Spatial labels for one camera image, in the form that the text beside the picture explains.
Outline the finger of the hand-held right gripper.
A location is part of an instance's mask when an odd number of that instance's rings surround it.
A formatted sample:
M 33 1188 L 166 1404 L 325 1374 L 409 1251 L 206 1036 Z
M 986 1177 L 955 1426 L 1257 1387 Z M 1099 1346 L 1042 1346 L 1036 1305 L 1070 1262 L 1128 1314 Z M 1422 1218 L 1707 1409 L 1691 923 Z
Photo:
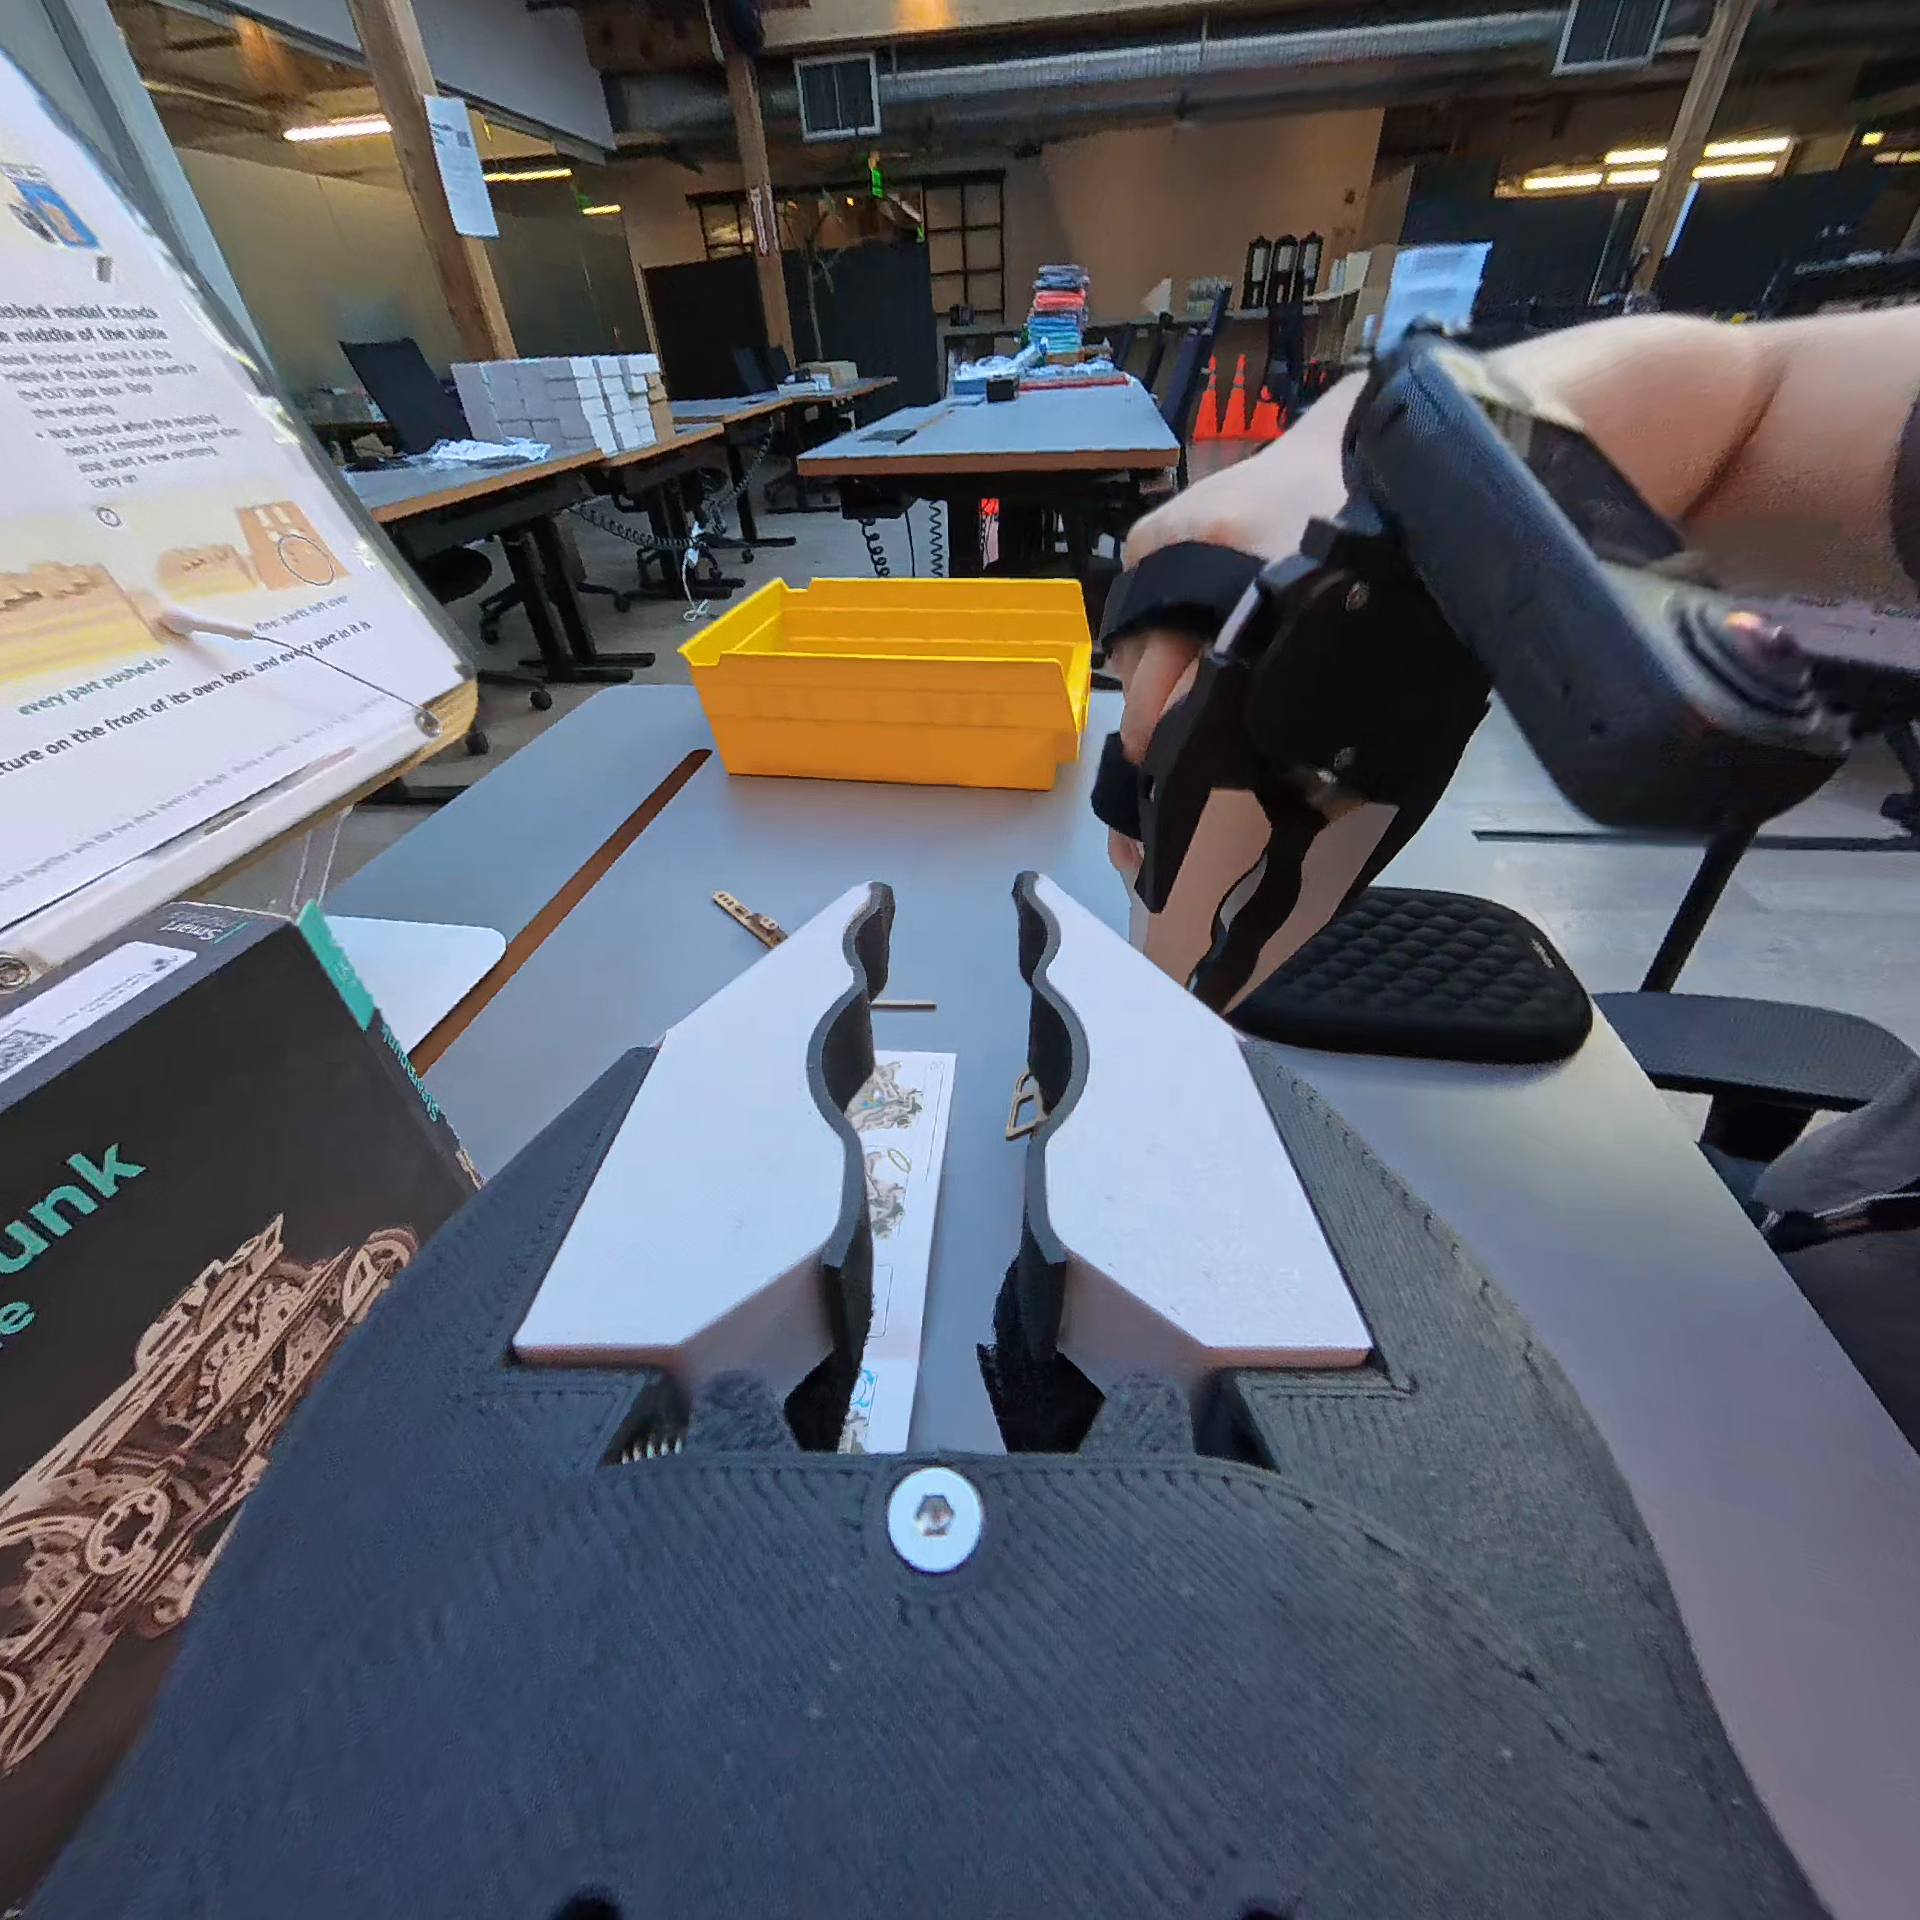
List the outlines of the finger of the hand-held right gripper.
M 1160 969 L 1190 988 L 1214 944 L 1214 918 L 1249 873 L 1257 887 L 1270 825 L 1254 793 L 1216 788 L 1160 913 Z
M 1412 827 L 1408 807 L 1382 802 L 1307 806 L 1275 825 L 1259 800 L 1219 800 L 1216 824 L 1232 882 L 1216 905 L 1224 1016 L 1338 922 L 1392 857 L 1392 833 Z

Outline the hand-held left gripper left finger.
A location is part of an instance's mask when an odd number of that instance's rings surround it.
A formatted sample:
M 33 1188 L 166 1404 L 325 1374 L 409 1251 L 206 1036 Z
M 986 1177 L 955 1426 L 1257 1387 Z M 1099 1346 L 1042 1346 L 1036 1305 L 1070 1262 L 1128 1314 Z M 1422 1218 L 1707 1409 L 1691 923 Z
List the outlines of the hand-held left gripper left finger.
M 515 1332 L 546 1368 L 760 1379 L 840 1449 L 874 1326 L 867 1161 L 896 899 L 861 882 L 670 1027 Z

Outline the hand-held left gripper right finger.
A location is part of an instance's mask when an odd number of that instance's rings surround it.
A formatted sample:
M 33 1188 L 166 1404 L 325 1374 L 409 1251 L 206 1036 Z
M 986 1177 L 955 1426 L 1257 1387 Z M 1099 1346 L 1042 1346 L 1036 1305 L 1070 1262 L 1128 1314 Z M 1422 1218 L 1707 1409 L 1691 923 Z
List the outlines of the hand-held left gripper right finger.
M 1235 1031 L 1056 880 L 1021 873 L 1016 918 L 1050 1118 L 1016 1143 L 1002 1442 L 1078 1449 L 1132 1377 L 1202 1418 L 1227 1374 L 1363 1368 L 1374 1335 Z

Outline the person's right forearm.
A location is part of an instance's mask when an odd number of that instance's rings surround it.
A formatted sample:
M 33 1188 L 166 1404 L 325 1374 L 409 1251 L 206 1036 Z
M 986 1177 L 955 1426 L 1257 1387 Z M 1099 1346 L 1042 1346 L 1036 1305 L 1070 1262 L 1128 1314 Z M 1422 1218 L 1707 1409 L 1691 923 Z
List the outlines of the person's right forearm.
M 1917 311 L 1644 316 L 1491 354 L 1736 592 L 1915 610 Z

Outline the black model kit box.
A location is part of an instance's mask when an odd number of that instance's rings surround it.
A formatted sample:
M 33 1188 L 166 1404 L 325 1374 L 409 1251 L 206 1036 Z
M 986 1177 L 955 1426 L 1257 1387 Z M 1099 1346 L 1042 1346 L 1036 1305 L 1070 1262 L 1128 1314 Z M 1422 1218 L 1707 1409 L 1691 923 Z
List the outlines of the black model kit box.
M 169 904 L 4 996 L 6 1912 L 138 1737 L 306 1391 L 476 1188 L 314 904 Z

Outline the person's right hand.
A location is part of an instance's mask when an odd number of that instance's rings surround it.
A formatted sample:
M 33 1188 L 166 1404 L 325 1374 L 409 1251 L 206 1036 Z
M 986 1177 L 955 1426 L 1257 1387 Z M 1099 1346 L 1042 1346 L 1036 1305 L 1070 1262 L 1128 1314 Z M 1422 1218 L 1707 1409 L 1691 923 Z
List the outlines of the person's right hand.
M 1331 516 L 1347 498 L 1342 439 L 1363 391 L 1363 376 L 1342 380 L 1283 439 L 1257 455 L 1188 484 L 1141 516 L 1120 552 L 1134 569 L 1169 544 L 1220 544 L 1261 561 L 1292 556 L 1314 516 Z M 1141 632 L 1112 648 L 1120 679 L 1120 743 L 1144 762 L 1161 713 L 1194 683 L 1198 644 L 1176 632 Z M 1160 966 L 1160 915 L 1136 913 L 1136 944 Z

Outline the white assembly booklet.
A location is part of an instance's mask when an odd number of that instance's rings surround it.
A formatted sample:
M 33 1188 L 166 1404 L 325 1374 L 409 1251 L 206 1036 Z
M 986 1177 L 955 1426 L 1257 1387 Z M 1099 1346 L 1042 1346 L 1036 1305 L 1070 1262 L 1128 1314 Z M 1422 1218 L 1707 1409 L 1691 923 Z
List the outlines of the white assembly booklet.
M 842 1454 L 900 1454 L 907 1446 L 954 1070 L 949 1052 L 883 1052 L 848 1104 L 867 1169 L 874 1271 L 872 1330 L 840 1438 Z

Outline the yellow plastic bin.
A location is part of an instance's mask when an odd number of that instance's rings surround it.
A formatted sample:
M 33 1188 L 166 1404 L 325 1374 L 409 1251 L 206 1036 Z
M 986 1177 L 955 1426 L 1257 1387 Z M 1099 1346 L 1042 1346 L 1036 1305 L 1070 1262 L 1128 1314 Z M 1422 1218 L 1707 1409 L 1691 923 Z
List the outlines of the yellow plastic bin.
M 1070 579 L 769 583 L 681 656 L 734 777 L 1050 791 L 1084 745 Z

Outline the black office chair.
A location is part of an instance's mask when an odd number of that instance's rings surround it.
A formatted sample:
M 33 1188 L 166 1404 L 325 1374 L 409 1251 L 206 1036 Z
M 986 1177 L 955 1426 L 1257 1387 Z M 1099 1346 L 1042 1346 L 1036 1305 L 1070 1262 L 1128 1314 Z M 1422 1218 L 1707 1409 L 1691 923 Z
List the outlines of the black office chair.
M 422 455 L 442 442 L 466 442 L 468 423 L 451 385 L 426 362 L 414 339 L 385 343 L 340 343 L 352 372 L 377 409 L 396 426 L 400 450 Z M 436 556 L 414 556 L 427 590 L 453 607 L 478 594 L 492 580 L 489 556 L 454 544 Z
M 1854 1114 L 1915 1067 L 1912 1048 L 1857 1016 L 1674 990 L 1758 834 L 1747 825 L 1707 844 L 1641 988 L 1596 999 L 1656 1089 L 1712 1103 L 1699 1148 L 1739 1198 L 1817 1114 Z

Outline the grey top table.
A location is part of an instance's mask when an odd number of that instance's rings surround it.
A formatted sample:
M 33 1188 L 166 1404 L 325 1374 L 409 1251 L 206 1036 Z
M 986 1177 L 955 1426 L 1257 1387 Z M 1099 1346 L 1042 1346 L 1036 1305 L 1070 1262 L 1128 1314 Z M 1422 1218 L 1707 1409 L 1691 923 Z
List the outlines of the grey top table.
M 1184 449 L 1134 380 L 1021 391 L 1013 401 L 902 407 L 800 455 L 852 521 L 944 505 L 954 579 L 986 569 L 1085 572 L 1120 511 L 1182 474 Z

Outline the wood edged desk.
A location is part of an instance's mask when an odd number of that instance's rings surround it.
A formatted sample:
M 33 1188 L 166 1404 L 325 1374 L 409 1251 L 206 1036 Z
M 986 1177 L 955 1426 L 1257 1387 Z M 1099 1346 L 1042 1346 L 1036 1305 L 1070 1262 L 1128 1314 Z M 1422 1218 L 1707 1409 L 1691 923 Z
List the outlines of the wood edged desk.
M 536 707 L 550 707 L 554 687 L 629 683 L 656 660 L 651 654 L 600 654 L 564 569 L 557 516 L 610 494 L 625 478 L 681 478 L 698 452 L 720 442 L 723 428 L 702 423 L 618 455 L 588 449 L 497 468 L 386 467 L 346 471 L 344 481 L 409 563 L 489 538 L 504 544 L 538 650 L 516 665 L 481 663 L 476 679 L 492 689 L 528 689 Z
M 858 426 L 859 407 L 898 387 L 894 376 L 865 376 L 840 390 L 813 390 L 786 385 L 778 391 L 757 391 L 737 399 L 673 401 L 667 415 L 681 435 L 694 426 L 716 426 L 723 432 L 726 457 L 729 513 L 737 516 L 737 535 L 720 535 L 716 554 L 737 554 L 750 566 L 757 548 L 793 547 L 792 535 L 769 535 L 752 505 L 752 476 L 772 464 L 766 474 L 766 503 L 770 513 L 811 513 L 827 500 L 827 483 L 810 483 L 800 476 L 800 455 L 817 447 L 810 439 L 810 423 L 822 426 L 832 442 Z

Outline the stack of white boxes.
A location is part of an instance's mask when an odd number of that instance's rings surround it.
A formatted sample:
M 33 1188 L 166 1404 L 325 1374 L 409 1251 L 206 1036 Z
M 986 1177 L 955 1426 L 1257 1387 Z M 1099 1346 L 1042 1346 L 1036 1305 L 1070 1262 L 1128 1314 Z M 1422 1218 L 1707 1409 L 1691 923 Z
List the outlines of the stack of white boxes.
M 478 442 L 540 442 L 618 455 L 670 442 L 676 432 L 651 353 L 453 363 L 451 380 Z

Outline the instruction sheet stand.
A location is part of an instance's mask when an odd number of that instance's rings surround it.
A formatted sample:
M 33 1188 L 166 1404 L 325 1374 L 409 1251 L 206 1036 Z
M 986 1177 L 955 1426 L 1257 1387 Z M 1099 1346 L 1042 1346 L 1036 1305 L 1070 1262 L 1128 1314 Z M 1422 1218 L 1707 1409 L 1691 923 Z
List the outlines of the instruction sheet stand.
M 4 1001 L 462 740 L 433 594 L 110 158 L 3 86 Z

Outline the white paper notice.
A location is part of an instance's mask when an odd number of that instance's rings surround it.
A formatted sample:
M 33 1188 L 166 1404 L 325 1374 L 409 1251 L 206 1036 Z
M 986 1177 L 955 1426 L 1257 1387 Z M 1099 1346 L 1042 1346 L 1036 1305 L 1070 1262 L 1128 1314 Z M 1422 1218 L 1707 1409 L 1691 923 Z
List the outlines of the white paper notice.
M 468 105 L 458 99 L 426 94 L 422 118 L 440 168 L 442 193 L 449 204 L 453 231 L 462 238 L 497 240 L 497 214 L 489 195 L 485 158 L 473 138 Z

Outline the wooden pillar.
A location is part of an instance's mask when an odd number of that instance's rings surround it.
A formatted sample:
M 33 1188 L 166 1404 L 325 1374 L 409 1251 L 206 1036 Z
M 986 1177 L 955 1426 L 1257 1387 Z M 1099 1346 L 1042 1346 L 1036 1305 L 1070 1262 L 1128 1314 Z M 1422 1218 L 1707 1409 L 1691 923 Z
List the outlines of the wooden pillar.
M 501 300 L 489 243 L 458 234 L 442 179 L 426 100 L 440 96 L 412 3 L 349 3 L 352 28 L 369 64 L 380 111 L 449 321 L 466 363 L 518 354 Z

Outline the wooden post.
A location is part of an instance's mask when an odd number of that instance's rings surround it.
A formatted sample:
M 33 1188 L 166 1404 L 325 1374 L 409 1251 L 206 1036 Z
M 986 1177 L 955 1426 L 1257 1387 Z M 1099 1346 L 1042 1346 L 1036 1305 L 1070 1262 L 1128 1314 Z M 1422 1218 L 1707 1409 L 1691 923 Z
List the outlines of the wooden post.
M 1716 3 L 1697 52 L 1693 68 L 1674 126 L 1667 138 L 1662 172 L 1648 193 L 1632 247 L 1627 252 L 1622 300 L 1641 306 L 1652 296 L 1684 204 L 1701 166 L 1722 94 L 1736 72 L 1742 41 L 1766 3 Z
M 762 118 L 760 52 L 764 40 L 760 4 L 712 3 L 712 20 L 716 43 L 723 50 L 737 151 L 748 190 L 752 256 L 766 337 L 772 347 L 793 353 L 796 335 L 785 289 L 778 193 Z

